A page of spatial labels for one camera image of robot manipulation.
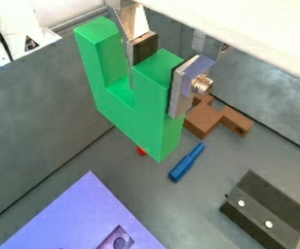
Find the gripper 1 metal right finger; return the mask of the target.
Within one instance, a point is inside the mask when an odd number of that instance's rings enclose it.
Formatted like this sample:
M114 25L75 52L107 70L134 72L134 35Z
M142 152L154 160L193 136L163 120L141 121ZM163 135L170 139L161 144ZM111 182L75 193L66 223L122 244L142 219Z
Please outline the gripper 1 metal right finger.
M195 93L210 93L214 81L209 78L209 71L229 54L230 45L194 30L191 50L195 54L173 69L169 115L174 119L191 107Z

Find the gripper 1 metal left finger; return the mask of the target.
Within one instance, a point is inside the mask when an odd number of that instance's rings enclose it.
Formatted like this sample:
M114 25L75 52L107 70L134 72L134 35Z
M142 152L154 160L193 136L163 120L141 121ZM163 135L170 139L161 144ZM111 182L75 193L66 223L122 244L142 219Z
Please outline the gripper 1 metal left finger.
M158 34L150 30L143 6L134 0L105 0L123 32L129 85L134 89L131 68L158 50Z

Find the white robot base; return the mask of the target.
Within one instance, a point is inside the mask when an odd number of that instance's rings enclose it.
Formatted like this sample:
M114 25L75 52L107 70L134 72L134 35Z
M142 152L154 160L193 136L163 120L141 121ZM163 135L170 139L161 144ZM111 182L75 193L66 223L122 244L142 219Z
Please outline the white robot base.
M60 39L39 25L30 0L0 0L0 67Z

